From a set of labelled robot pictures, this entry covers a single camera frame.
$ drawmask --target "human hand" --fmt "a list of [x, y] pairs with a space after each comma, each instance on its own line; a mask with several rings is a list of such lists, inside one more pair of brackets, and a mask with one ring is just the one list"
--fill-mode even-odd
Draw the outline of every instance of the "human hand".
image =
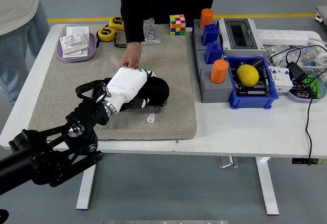
[[122, 55], [119, 66], [132, 67], [138, 69], [139, 61], [141, 59], [142, 44], [140, 42], [130, 42], [127, 44], [125, 53]]

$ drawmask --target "white shirt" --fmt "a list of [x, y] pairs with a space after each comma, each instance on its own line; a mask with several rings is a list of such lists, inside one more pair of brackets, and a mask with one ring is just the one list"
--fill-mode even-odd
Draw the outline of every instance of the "white shirt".
[[0, 0], [0, 35], [6, 34], [30, 21], [39, 6], [39, 0]]

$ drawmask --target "power strip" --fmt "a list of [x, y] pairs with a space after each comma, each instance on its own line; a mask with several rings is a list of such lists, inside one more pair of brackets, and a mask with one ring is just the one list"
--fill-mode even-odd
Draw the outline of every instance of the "power strip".
[[309, 37], [303, 31], [257, 30], [263, 45], [306, 46]]

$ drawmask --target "rubik's cube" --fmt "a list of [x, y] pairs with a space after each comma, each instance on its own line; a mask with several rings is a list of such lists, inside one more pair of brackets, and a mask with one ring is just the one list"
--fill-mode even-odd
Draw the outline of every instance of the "rubik's cube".
[[170, 34], [172, 36], [185, 35], [184, 14], [170, 15]]

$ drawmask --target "plastic bag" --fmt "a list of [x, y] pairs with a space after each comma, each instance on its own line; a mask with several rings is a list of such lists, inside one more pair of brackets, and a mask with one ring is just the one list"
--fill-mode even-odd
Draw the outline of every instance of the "plastic bag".
[[154, 31], [154, 19], [153, 18], [144, 20], [143, 33], [144, 33], [144, 39], [145, 39], [145, 41], [142, 42], [143, 46], [161, 43], [160, 40], [157, 38], [155, 31]]
[[274, 46], [265, 46], [263, 56], [267, 59], [269, 65], [275, 65], [282, 68], [285, 68], [286, 55], [288, 62], [297, 62], [299, 66], [314, 66], [315, 58], [317, 57], [317, 51], [315, 47], [302, 48], [303, 46], [286, 46], [286, 45], [274, 45]]

